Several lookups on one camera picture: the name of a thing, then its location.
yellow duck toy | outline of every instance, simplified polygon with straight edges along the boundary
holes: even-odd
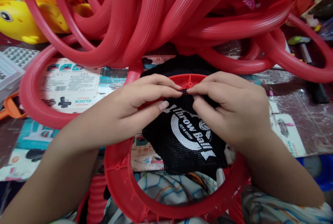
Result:
[[[55,33],[70,33],[68,25],[57,6],[38,3],[38,7],[50,28]],[[28,44],[47,42],[37,26],[25,2],[0,1],[0,32],[15,40]]]

pile of red hoops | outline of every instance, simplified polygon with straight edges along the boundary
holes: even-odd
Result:
[[[56,0],[72,32],[63,39],[52,32],[36,1],[25,1],[52,45],[28,68],[20,87],[21,101],[32,118],[52,128],[62,128],[76,116],[54,112],[37,96],[42,64],[56,52],[85,67],[129,67],[128,82],[131,82],[140,76],[142,55],[170,41],[177,48],[195,52],[218,69],[234,74],[262,72],[277,63],[309,81],[333,81],[330,48],[306,24],[289,14],[290,0],[261,0],[260,8],[250,13],[216,18],[205,16],[243,0],[88,0],[94,13],[88,18],[75,13],[67,0]],[[325,68],[309,66],[285,51],[279,26],[286,20],[315,41],[325,57]],[[251,39],[251,48],[241,60],[233,60],[212,49],[212,46],[241,38]],[[102,41],[95,47],[89,41],[92,39]],[[86,51],[71,48],[70,44],[75,42]]]

child's hand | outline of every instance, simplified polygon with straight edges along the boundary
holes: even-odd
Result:
[[[194,96],[193,108],[207,126],[241,153],[271,134],[269,102],[262,87],[220,71],[187,92]],[[220,107],[212,108],[199,94]]]
[[[79,115],[59,133],[80,149],[103,147],[126,140],[152,122],[169,103],[160,97],[180,97],[181,87],[163,75],[151,75],[125,85]]]

fingernail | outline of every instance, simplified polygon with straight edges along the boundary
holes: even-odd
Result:
[[[169,102],[168,101],[162,101],[159,104],[159,108],[160,108],[161,111],[164,111],[168,106],[169,106]]]

black cloth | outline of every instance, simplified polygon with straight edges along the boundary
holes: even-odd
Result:
[[[149,76],[154,73],[162,74],[167,77],[180,74],[201,74],[208,76],[218,71],[218,69],[211,66],[198,55],[192,55],[188,57],[177,55],[175,58],[145,71],[142,73],[141,77]]]
[[[179,74],[210,75],[218,71],[199,56],[177,56],[143,73],[165,76]],[[209,97],[206,101],[219,106]],[[168,174],[186,174],[199,171],[215,178],[216,169],[226,168],[225,142],[221,140],[196,114],[194,99],[183,90],[180,98],[167,98],[170,105],[142,130],[143,136],[164,161]]]

